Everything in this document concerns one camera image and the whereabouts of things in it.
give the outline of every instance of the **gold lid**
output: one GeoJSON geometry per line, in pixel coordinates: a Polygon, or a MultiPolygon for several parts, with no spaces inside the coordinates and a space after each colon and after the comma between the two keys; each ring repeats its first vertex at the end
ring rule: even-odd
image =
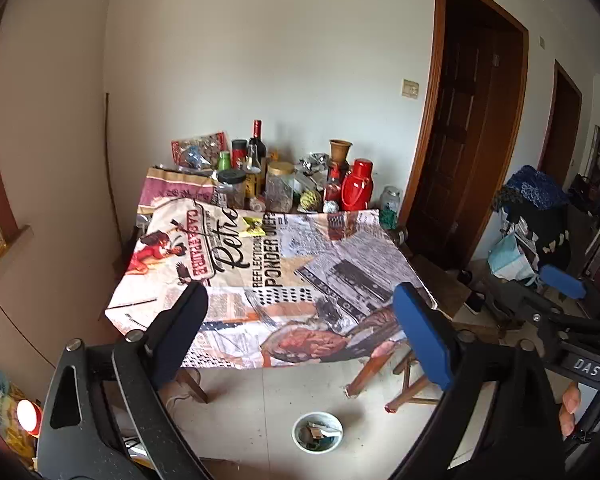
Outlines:
{"type": "Polygon", "coordinates": [[[267,171],[273,175],[290,175],[295,168],[291,162],[270,162],[267,171]]]}

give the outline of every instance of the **newspaper print tablecloth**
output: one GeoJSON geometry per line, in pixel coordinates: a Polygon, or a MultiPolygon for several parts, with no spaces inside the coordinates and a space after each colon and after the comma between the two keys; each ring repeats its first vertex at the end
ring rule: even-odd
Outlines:
{"type": "Polygon", "coordinates": [[[378,212],[293,215],[161,204],[136,244],[107,317],[146,328],[187,283],[202,282],[208,313],[183,366],[255,368],[381,354],[404,338],[391,308],[409,281],[436,303],[378,223],[378,212]],[[240,236],[245,218],[266,235],[240,236]]]}

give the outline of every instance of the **metal bolt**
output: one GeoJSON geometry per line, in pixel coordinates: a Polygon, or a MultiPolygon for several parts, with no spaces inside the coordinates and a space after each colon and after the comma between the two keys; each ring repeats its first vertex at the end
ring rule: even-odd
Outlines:
{"type": "Polygon", "coordinates": [[[521,339],[520,348],[525,352],[533,352],[536,349],[536,345],[534,345],[534,342],[531,341],[531,339],[521,339]]]}
{"type": "Polygon", "coordinates": [[[69,352],[73,352],[74,350],[77,350],[78,348],[80,348],[80,346],[82,346],[82,340],[75,338],[75,339],[71,339],[71,341],[69,341],[65,348],[69,351],[69,352]]]}
{"type": "Polygon", "coordinates": [[[461,330],[458,332],[458,339],[463,343],[473,343],[475,341],[475,334],[470,330],[461,330]]]}
{"type": "Polygon", "coordinates": [[[144,335],[144,331],[140,330],[139,328],[136,328],[136,329],[130,330],[129,332],[126,333],[125,340],[128,343],[135,343],[136,341],[140,341],[142,339],[143,335],[144,335]]]}

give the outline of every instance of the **black lid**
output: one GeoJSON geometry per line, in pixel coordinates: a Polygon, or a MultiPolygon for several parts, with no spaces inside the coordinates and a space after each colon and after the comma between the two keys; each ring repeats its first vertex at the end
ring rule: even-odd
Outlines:
{"type": "Polygon", "coordinates": [[[222,170],[218,172],[218,181],[223,184],[240,184],[246,178],[247,174],[243,170],[222,170]]]}

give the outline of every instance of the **blue pad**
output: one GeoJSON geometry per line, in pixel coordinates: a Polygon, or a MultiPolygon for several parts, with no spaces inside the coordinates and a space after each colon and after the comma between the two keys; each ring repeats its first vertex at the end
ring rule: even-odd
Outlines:
{"type": "Polygon", "coordinates": [[[431,310],[411,283],[394,290],[394,312],[424,373],[446,390],[458,360],[456,332],[441,312],[431,310]]]}
{"type": "Polygon", "coordinates": [[[581,300],[587,294],[584,283],[552,265],[541,267],[540,279],[572,300],[581,300]]]}

